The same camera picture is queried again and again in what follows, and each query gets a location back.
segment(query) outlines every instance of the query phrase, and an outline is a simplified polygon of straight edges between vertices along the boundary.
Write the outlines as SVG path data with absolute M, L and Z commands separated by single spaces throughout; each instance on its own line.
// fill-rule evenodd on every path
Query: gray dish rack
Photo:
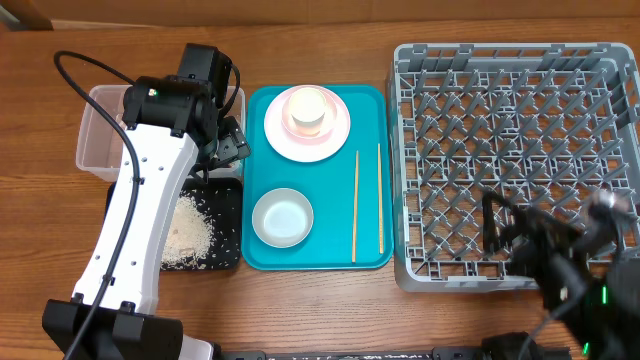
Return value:
M 609 189 L 640 212 L 638 69 L 624 44 L 405 44 L 388 83 L 395 275 L 407 291 L 536 288 L 482 249 L 484 190 L 584 228 Z M 496 209 L 496 224 L 508 224 Z M 638 257 L 640 227 L 625 234 Z M 612 244 L 589 261 L 606 270 Z

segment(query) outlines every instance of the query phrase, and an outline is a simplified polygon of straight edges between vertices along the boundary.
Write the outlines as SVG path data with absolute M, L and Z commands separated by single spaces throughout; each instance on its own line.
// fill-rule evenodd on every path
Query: wooden table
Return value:
M 637 19 L 447 21 L 0 33 L 0 358 L 60 359 L 41 328 L 47 299 L 67 300 L 101 229 L 108 184 L 74 163 L 84 103 L 58 75 L 59 49 L 131 77 L 175 73 L 187 42 L 231 56 L 250 96 L 274 84 L 368 83 L 384 90 L 394 48 L 408 42 L 620 41 L 640 49 Z M 85 88 L 118 83 L 68 60 Z M 377 271 L 163 273 L 158 315 L 227 350 L 428 349 L 531 331 L 535 292 L 410 294 L 393 264 Z M 539 337 L 577 344 L 561 324 Z

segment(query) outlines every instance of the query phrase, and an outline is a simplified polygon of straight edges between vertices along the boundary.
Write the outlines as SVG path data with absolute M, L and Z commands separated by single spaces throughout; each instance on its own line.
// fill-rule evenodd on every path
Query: white cup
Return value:
M 307 136 L 320 132 L 327 108 L 322 91 L 311 87 L 296 90 L 289 97 L 288 106 L 298 132 Z

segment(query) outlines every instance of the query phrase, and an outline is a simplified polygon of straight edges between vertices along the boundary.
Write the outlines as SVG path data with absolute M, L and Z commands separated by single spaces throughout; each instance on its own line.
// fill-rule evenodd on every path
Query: teal tray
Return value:
M 390 162 L 385 100 L 374 87 L 335 85 L 326 88 L 345 102 L 351 130 L 342 148 L 331 157 L 299 163 L 278 154 L 267 141 L 264 117 L 269 104 L 290 86 L 269 86 L 249 101 L 242 207 L 242 255 L 259 270 L 374 269 L 393 253 Z M 378 239 L 378 143 L 381 144 L 384 253 Z M 351 262 L 356 150 L 360 152 L 357 258 Z M 277 249 L 263 243 L 251 225 L 256 202 L 277 188 L 295 189 L 309 199 L 313 227 L 298 245 Z

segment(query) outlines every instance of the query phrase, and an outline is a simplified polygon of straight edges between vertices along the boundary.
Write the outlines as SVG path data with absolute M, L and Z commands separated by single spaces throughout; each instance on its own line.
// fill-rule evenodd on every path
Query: dish rack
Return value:
M 389 78 L 395 274 L 407 291 L 536 288 L 482 249 L 483 191 L 584 228 L 595 190 L 640 211 L 638 69 L 623 44 L 406 44 Z M 511 219 L 496 209 L 498 227 Z M 624 236 L 638 257 L 640 228 Z M 606 271 L 615 246 L 588 265 Z

